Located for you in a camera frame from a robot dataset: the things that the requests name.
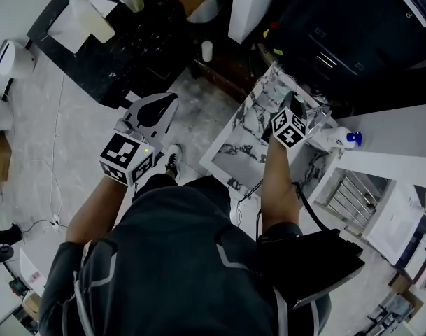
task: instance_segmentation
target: person's right arm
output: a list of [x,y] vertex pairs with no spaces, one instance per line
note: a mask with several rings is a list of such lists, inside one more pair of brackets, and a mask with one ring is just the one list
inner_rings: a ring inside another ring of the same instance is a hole
[[299,222],[299,202],[290,179],[286,149],[273,136],[262,182],[261,212],[263,234],[275,224]]

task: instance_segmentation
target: black shorts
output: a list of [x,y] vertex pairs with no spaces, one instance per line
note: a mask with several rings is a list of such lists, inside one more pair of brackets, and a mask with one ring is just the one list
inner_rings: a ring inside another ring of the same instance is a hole
[[[141,188],[137,189],[135,184],[135,195],[132,199],[134,202],[137,198],[151,190],[163,187],[175,187],[177,182],[167,174],[156,174],[151,176],[148,182]],[[185,187],[195,188],[200,193],[210,199],[218,208],[229,216],[230,197],[228,188],[213,176],[203,176],[195,181],[190,181],[184,185]]]

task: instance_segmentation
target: white marble table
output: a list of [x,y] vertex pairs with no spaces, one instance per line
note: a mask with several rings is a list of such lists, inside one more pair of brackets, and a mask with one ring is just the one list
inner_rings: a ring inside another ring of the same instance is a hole
[[[318,106],[288,75],[280,75],[281,87],[275,84],[277,71],[274,66],[269,68],[200,160],[203,167],[230,187],[230,195],[238,200],[262,180],[268,148],[262,134],[270,114],[278,112],[284,96],[294,91],[309,106]],[[325,184],[323,176],[338,159],[339,151],[327,154],[306,143],[288,151],[292,180],[300,183],[311,201],[321,190],[317,187]]]

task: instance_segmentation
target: black appliance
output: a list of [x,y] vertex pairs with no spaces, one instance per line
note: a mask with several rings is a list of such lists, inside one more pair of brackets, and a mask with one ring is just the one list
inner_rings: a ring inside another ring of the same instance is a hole
[[426,60],[426,0],[289,0],[269,43],[286,73],[348,100]]

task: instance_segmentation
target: sneaker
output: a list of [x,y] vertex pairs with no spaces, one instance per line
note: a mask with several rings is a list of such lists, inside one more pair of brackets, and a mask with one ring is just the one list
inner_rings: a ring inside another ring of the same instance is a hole
[[182,148],[180,144],[171,144],[166,155],[168,156],[168,160],[164,165],[166,170],[172,171],[176,177],[180,176],[180,168],[178,166],[182,159]]

